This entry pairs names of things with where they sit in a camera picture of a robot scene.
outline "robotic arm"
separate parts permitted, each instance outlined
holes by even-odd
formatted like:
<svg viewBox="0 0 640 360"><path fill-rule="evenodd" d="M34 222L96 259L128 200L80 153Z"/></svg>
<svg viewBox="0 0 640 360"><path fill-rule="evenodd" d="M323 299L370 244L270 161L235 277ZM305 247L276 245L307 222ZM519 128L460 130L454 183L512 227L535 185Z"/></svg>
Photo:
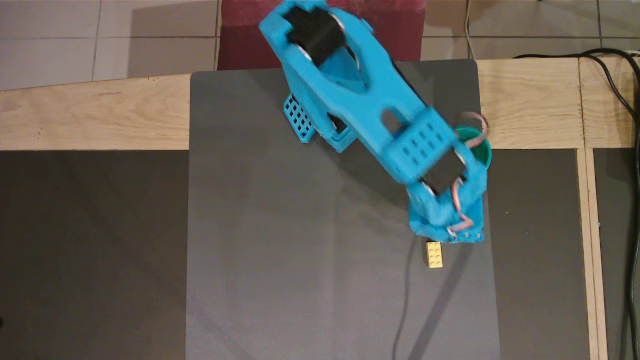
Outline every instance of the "robotic arm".
<svg viewBox="0 0 640 360"><path fill-rule="evenodd" d="M317 131L337 152L358 138L406 186L409 225L442 242L480 242L486 168L404 80L366 21L324 1L285 1L260 24L292 95L301 142ZM399 129L381 117L391 112Z"/></svg>

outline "cable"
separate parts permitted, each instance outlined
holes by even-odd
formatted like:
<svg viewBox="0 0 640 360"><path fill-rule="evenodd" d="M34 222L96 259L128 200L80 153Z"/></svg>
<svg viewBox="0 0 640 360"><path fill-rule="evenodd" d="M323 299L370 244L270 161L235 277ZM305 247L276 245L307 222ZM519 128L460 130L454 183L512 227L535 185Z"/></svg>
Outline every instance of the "cable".
<svg viewBox="0 0 640 360"><path fill-rule="evenodd" d="M636 315L636 305L634 302L634 288L636 281L636 269L638 263L638 257L640 252L640 109L633 109L629 103L622 97L620 92L618 91L617 86L614 84L613 79L611 78L611 74L609 73L609 69L605 65L605 63L598 59L594 54L615 54L621 56L629 65L631 65L631 69L633 69L636 80L640 83L640 67L638 66L635 59L628 52L618 50L618 49L609 49L609 48L601 48L601 49L593 49L588 50L579 54L569 54L569 55L561 55L561 56L549 56L549 55L538 55L538 54L527 54L516 56L516 58L524 58L524 57L537 57L537 58L589 58L595 60L600 66L604 69L605 75L607 76L607 80L613 92L616 94L616 97L622 102L625 108L631 114L633 121L636 125L636 133L635 133L635 144L634 144L634 167L635 167L635 178L636 178L636 201L633 204L633 212L636 214L636 222L633 224L633 233L634 237L630 239L629 242L629 252L627 259L627 273L626 273L626 281L625 281L625 300L628 309L629 315L629 327L631 330L631 342L632 342L632 351L635 360L640 360L640 347L638 345L638 328L637 328L637 315Z"/></svg>
<svg viewBox="0 0 640 360"><path fill-rule="evenodd" d="M482 124L482 131L480 135L476 136L475 138L469 139L465 142L465 145L469 149L472 149L480 145L484 141L484 139L486 139L487 136L489 135L489 122L486 120L484 115L480 113L474 113L472 111L463 112L461 116L480 120L480 123ZM474 225L474 221L462 213L462 208L460 206L460 198L458 196L458 190L460 189L460 186L462 186L462 179L460 178L457 178L451 185L451 196L453 199L453 205L456 211L458 212L458 216L462 220L457 224L447 227L447 232L449 232L449 235L451 235L453 238L458 236L458 232L464 231Z"/></svg>
<svg viewBox="0 0 640 360"><path fill-rule="evenodd" d="M476 59L474 53L474 47L471 45L471 38L469 37L469 13L471 12L471 0L467 0L467 12L465 14L465 37L467 38L467 44L469 45L469 51L471 51L471 58Z"/></svg>
<svg viewBox="0 0 640 360"><path fill-rule="evenodd" d="M394 347L391 350L391 359L396 360L396 353L398 350L398 342L400 341L400 334L406 321L406 311L409 308L409 274L411 270L411 259L413 257L413 251L415 250L415 240L418 237L414 236L411 240L411 247L409 248L409 254L406 256L406 264L404 266L404 302L402 306L402 315L400 316L400 324L396 331L396 338L394 339Z"/></svg>
<svg viewBox="0 0 640 360"><path fill-rule="evenodd" d="M611 77L611 73L609 72L607 65L596 56L593 56L591 54L586 54L586 53L580 53L580 54L567 54L567 55L524 54L524 55L519 55L514 57L514 59L520 59L520 58L589 58L589 59L592 59L593 61L600 64L600 66L602 67L602 70L604 70L604 74L607 76L607 81L611 86L611 90L613 90L614 94L616 94L616 97L620 100L620 102L622 102L622 105L624 105L624 107L629 111L629 113L633 118L636 117L636 112L631 107L631 105L629 105L627 100L625 100L622 94L620 94L620 91L618 91L618 87L614 84L613 78Z"/></svg>

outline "red fabric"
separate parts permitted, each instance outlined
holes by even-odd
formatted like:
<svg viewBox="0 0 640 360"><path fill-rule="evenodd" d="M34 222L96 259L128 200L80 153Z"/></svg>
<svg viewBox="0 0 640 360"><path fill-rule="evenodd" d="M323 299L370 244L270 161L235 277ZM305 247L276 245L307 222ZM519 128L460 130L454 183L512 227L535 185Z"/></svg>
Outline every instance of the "red fabric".
<svg viewBox="0 0 640 360"><path fill-rule="evenodd" d="M391 57L420 60L426 0L329 0L364 18ZM265 69L280 62L262 36L258 24L280 0L224 0L218 70Z"/></svg>

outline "green lid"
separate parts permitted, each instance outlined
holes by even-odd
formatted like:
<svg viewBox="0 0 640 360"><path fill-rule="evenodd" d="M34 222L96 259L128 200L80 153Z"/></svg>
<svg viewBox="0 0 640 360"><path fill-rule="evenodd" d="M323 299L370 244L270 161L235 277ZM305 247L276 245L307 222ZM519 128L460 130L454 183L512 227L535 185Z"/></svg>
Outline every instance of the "green lid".
<svg viewBox="0 0 640 360"><path fill-rule="evenodd" d="M466 142L482 134L482 131L474 129L473 127L457 127L456 132L462 142ZM491 165L491 145L489 145L489 140L484 139L480 145L471 148L471 152L473 152L478 161L484 164L484 167L489 168L489 165Z"/></svg>

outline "yellow lego brick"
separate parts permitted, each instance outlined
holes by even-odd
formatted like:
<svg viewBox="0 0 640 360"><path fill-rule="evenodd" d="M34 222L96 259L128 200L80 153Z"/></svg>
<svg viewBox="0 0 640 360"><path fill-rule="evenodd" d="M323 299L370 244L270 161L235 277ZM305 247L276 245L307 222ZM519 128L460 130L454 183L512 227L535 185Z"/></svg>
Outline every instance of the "yellow lego brick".
<svg viewBox="0 0 640 360"><path fill-rule="evenodd" d="M430 268L442 268L442 247L439 242L427 242L427 263Z"/></svg>

